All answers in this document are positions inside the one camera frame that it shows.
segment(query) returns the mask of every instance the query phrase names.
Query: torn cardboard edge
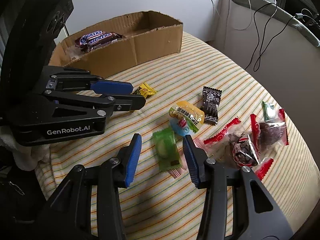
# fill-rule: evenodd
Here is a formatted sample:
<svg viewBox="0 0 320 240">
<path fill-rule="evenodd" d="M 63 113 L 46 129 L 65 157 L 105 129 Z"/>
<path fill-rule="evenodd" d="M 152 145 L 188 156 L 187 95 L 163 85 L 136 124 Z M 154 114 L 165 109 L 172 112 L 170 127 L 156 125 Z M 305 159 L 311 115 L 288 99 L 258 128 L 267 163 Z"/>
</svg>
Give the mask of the torn cardboard edge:
<svg viewBox="0 0 320 240">
<path fill-rule="evenodd" d="M 114 32 L 125 38 L 90 51 L 72 60 L 66 53 L 74 41 L 97 30 Z M 148 11 L 122 15 L 89 26 L 60 42 L 50 65 L 91 71 L 104 78 L 144 62 L 181 51 L 183 23 L 160 12 Z"/>
</svg>

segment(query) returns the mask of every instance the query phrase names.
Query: striped tablecloth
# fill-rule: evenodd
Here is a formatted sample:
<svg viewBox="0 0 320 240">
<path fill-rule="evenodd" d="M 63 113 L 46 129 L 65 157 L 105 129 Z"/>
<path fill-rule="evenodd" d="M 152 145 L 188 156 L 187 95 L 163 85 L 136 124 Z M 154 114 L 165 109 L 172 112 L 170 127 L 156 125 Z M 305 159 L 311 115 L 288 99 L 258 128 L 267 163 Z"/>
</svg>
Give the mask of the striped tablecloth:
<svg viewBox="0 0 320 240">
<path fill-rule="evenodd" d="M 262 118 L 261 101 L 273 97 L 241 67 L 218 50 L 188 33 L 181 53 L 162 57 L 118 73 L 109 79 L 146 82 L 158 93 L 133 114 L 114 113 L 103 135 L 51 145 L 51 163 L 39 164 L 36 175 L 46 197 L 76 164 L 102 164 L 127 146 L 134 133 L 142 135 L 142 151 L 133 183 L 120 189 L 122 217 L 128 239 L 196 239 L 205 191 L 191 183 L 188 172 L 174 179 L 159 172 L 152 133 L 169 126 L 168 110 L 180 100 L 200 106 L 203 86 L 223 91 L 216 126 L 204 124 L 198 135 L 208 138 L 238 116 L 249 128 L 249 115 Z M 319 170 L 295 125 L 287 117 L 290 145 L 271 153 L 273 165 L 263 183 L 295 232 L 305 222 L 320 196 Z M 182 147 L 181 139 L 177 142 Z M 228 192 L 227 234 L 232 232 L 231 191 Z M 96 188 L 92 192 L 92 232 L 97 234 Z"/>
</svg>

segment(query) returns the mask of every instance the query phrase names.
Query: white wall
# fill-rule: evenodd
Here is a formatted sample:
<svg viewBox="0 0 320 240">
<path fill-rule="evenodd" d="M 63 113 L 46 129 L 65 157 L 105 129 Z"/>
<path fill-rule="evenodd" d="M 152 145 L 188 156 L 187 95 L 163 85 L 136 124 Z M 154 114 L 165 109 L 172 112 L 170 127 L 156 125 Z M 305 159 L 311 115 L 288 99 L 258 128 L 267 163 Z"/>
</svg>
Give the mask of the white wall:
<svg viewBox="0 0 320 240">
<path fill-rule="evenodd" d="M 154 10 L 180 19 L 184 31 L 203 41 L 213 40 L 215 28 L 211 0 L 72 0 L 74 10 L 67 20 L 69 34 L 119 15 Z"/>
<path fill-rule="evenodd" d="M 220 14 L 221 18 L 213 45 L 238 65 L 245 68 L 257 45 L 257 32 L 253 22 L 245 31 L 237 31 L 232 28 L 247 26 L 250 22 L 250 9 L 239 6 L 232 1 L 230 4 L 230 15 L 226 29 L 228 0 L 222 2 L 221 11 L 223 13 Z M 269 16 L 264 14 L 256 14 L 260 40 L 268 18 Z M 284 26 L 285 24 L 282 22 L 274 19 L 270 20 L 267 25 L 264 47 Z M 258 52 L 253 58 L 253 64 L 257 58 Z M 257 72 L 253 72 L 253 64 L 247 71 L 286 110 L 308 144 L 316 162 L 320 164 L 318 146 L 320 49 L 315 48 L 296 29 L 287 27 L 269 45 L 261 58 L 260 69 Z"/>
</svg>

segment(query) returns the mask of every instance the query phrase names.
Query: metal screw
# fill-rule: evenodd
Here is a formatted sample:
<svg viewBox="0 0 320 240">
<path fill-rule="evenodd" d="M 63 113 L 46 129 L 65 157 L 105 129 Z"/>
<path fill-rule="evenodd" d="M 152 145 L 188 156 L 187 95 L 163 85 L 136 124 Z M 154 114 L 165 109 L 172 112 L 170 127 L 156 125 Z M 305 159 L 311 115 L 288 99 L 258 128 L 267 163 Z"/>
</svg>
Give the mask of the metal screw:
<svg viewBox="0 0 320 240">
<path fill-rule="evenodd" d="M 74 169 L 75 169 L 76 171 L 81 171 L 81 170 L 82 170 L 82 165 L 76 165 L 76 166 L 74 167 Z"/>
<path fill-rule="evenodd" d="M 242 170 L 244 172 L 250 172 L 251 169 L 248 166 L 242 166 Z"/>
<path fill-rule="evenodd" d="M 208 159 L 206 159 L 206 162 L 209 163 L 209 164 L 215 164 L 216 160 L 215 159 L 211 160 L 210 158 L 208 158 Z"/>
<path fill-rule="evenodd" d="M 112 164 L 117 164 L 119 162 L 119 159 L 117 157 L 113 157 L 113 158 L 110 159 L 110 162 Z"/>
<path fill-rule="evenodd" d="M 98 114 L 98 115 L 101 115 L 101 116 L 105 116 L 105 115 L 106 115 L 106 112 L 103 111 L 103 110 L 98 110 L 98 111 L 97 111 L 97 114 Z"/>
</svg>

